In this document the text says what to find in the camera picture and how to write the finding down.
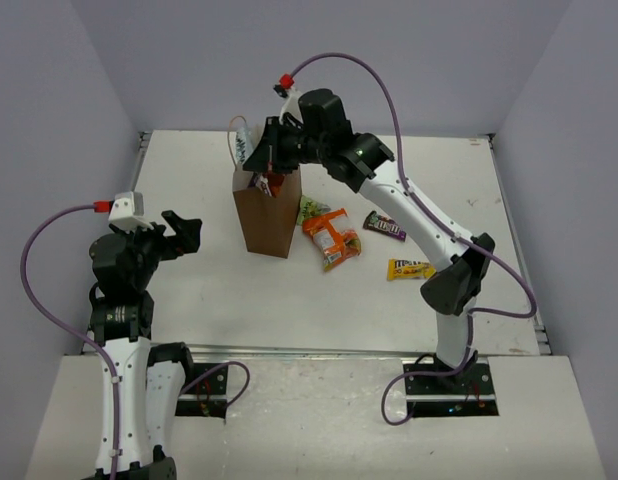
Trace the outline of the yellow M&M's packet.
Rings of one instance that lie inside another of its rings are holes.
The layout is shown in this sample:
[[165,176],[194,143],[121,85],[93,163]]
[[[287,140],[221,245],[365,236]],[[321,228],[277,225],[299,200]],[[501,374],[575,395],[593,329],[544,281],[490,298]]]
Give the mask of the yellow M&M's packet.
[[402,279],[428,280],[436,273],[436,269],[428,262],[390,259],[388,261],[388,281]]

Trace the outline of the brown M&M's packet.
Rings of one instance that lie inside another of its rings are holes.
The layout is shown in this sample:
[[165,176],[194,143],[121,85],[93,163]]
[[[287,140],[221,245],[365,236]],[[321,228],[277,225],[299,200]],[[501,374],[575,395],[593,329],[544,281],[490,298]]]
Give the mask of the brown M&M's packet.
[[393,219],[380,215],[375,210],[367,215],[363,222],[363,228],[400,242],[405,242],[407,238],[406,232]]

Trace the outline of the brown paper bag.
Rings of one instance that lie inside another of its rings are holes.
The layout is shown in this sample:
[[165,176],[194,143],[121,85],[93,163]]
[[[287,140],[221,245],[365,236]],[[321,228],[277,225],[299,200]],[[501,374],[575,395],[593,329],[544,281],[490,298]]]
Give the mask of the brown paper bag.
[[249,188],[254,173],[242,169],[247,155],[253,152],[258,127],[247,123],[227,132],[227,145],[234,165],[232,194],[246,249],[250,253],[287,258],[298,216],[302,194],[299,171],[284,175],[285,181],[277,197]]

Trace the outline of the purple Fox's candy bag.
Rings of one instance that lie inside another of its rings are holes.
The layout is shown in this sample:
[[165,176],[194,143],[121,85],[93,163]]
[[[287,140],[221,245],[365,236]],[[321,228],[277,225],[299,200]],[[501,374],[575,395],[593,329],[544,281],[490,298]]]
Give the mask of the purple Fox's candy bag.
[[254,173],[248,184],[249,188],[256,188],[267,196],[271,196],[271,190],[266,174]]

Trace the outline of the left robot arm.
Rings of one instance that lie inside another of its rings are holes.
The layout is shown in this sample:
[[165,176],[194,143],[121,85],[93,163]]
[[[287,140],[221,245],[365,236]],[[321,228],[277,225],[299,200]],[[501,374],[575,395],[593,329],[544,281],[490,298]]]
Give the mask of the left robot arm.
[[151,343],[154,301],[148,284],[160,263],[193,254],[202,222],[163,212],[164,224],[112,227],[89,249],[96,278],[90,329],[103,374],[103,420],[96,479],[174,479],[167,452],[180,393],[197,379],[183,342]]

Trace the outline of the red Doritos chip bag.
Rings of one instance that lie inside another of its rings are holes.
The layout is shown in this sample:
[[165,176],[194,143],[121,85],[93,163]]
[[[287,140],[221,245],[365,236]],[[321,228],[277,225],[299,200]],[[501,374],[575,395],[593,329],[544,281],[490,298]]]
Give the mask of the red Doritos chip bag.
[[282,185],[285,181],[283,174],[267,173],[265,175],[267,179],[268,191],[272,197],[277,197],[280,194]]

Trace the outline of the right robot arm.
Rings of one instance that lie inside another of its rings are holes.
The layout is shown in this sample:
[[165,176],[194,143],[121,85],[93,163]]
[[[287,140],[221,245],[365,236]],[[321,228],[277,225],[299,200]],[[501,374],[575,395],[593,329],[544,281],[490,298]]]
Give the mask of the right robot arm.
[[329,89],[288,96],[278,116],[265,120],[245,171],[290,174],[319,164],[331,178],[370,201],[406,232],[434,267],[420,288],[436,313],[434,379],[457,392],[470,380],[475,359],[469,311],[481,291],[495,242],[455,224],[404,174],[393,152],[377,136],[356,133],[342,100]]

